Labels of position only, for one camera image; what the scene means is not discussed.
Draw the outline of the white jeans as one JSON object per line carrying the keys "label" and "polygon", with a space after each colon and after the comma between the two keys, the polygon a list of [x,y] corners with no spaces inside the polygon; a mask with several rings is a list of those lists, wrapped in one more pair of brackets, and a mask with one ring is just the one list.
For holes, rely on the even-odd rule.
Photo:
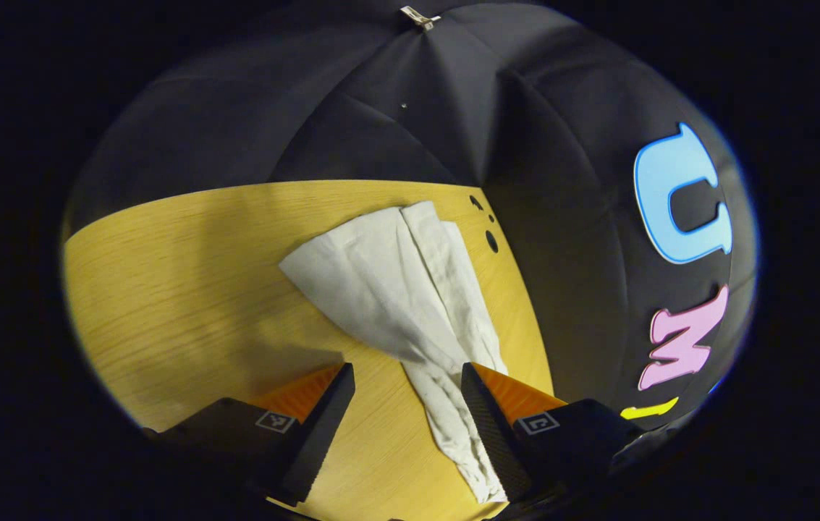
{"label": "white jeans", "polygon": [[430,200],[384,208],[304,242],[279,267],[345,333],[399,360],[475,500],[506,501],[460,391],[466,363],[508,369],[458,225]]}

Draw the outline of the silver cloth clip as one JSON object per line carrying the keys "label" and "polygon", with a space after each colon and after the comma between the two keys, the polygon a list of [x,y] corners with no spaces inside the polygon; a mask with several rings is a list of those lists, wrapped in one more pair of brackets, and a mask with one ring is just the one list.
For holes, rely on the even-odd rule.
{"label": "silver cloth clip", "polygon": [[433,29],[437,21],[441,20],[441,16],[426,16],[410,6],[400,7],[400,12],[412,20],[413,23],[419,27],[423,32],[429,32]]}

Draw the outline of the black backdrop cloth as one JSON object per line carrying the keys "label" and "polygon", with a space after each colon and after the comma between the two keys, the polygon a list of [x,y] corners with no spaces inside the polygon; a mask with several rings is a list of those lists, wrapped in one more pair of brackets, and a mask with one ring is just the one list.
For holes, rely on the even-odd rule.
{"label": "black backdrop cloth", "polygon": [[68,242],[189,192],[366,180],[478,187],[536,312],[551,382],[611,407],[731,369],[759,245],[730,146],[660,72],[526,0],[390,0],[368,22],[285,21],[169,70],[105,133]]}

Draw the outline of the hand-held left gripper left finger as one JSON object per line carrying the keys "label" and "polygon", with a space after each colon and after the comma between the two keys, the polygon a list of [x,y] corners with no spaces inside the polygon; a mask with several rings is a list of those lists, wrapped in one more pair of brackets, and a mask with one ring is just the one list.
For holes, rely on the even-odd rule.
{"label": "hand-held left gripper left finger", "polygon": [[307,500],[355,393],[351,363],[314,370],[250,402],[221,398],[164,431],[160,449],[237,491],[290,507]]}

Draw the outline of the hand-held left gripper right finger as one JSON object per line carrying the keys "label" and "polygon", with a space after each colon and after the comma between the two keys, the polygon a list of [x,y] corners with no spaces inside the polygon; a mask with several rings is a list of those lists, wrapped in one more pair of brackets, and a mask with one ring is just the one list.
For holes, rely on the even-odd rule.
{"label": "hand-held left gripper right finger", "polygon": [[602,482],[616,455],[643,434],[597,400],[563,402],[478,363],[462,367],[460,391],[513,504]]}

